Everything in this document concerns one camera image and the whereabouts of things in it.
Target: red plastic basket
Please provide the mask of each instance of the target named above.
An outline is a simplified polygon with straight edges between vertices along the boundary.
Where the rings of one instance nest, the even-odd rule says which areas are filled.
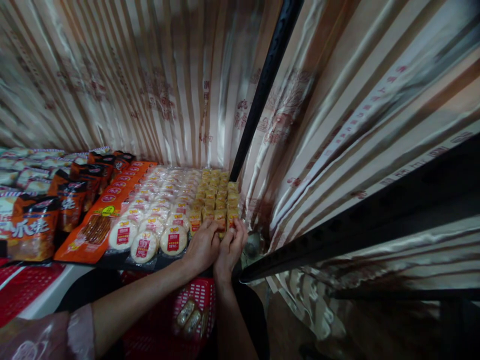
[[[125,271],[122,280],[128,284],[145,276]],[[203,312],[209,308],[206,335],[200,338],[199,325],[191,340],[174,335],[173,324],[189,298]],[[126,359],[195,359],[212,333],[215,323],[215,285],[213,279],[196,278],[180,291],[160,302],[140,319],[124,336]]]
[[[0,286],[5,285],[0,290],[0,328],[43,293],[59,277],[64,267],[62,264],[53,263],[50,266],[0,268]]]

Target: black metal frame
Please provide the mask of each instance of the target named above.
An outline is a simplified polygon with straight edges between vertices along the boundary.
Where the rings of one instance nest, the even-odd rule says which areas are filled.
[[[245,129],[243,130],[238,151],[235,156],[235,162],[231,169],[231,182],[237,181],[240,171],[242,170],[255,130],[259,124],[260,116],[262,116],[262,111],[264,110],[269,97],[275,76],[277,76],[280,63],[284,57],[285,50],[287,49],[290,36],[294,30],[303,3],[304,0],[283,0],[280,15],[278,16],[270,46],[268,47],[265,63],[263,64],[260,79],[258,80],[255,96],[253,97],[250,112],[246,119]]]
[[[243,269],[292,270],[480,214],[480,134]]]

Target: beige curtain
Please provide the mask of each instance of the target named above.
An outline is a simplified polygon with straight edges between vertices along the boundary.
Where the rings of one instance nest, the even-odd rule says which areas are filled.
[[[281,6],[4,0],[0,143],[230,170]],[[304,2],[239,178],[266,252],[480,131],[478,13],[475,0]],[[323,344],[358,347],[353,307],[326,286],[478,286],[475,219],[454,229],[268,281]]]

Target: forearm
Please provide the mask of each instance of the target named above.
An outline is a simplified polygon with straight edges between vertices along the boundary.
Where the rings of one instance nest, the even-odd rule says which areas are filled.
[[[216,283],[218,358],[258,359],[231,284]]]
[[[105,352],[148,310],[196,276],[182,260],[137,280],[92,304],[95,357]]]

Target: human hand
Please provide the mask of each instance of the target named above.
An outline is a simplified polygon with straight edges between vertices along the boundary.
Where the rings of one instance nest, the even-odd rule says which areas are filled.
[[[210,219],[205,220],[190,241],[185,255],[181,259],[197,276],[208,269],[219,255],[219,225]]]
[[[235,229],[227,230],[220,243],[218,258],[213,265],[213,277],[217,284],[231,284],[232,271],[242,255],[249,233],[243,221],[233,219]]]

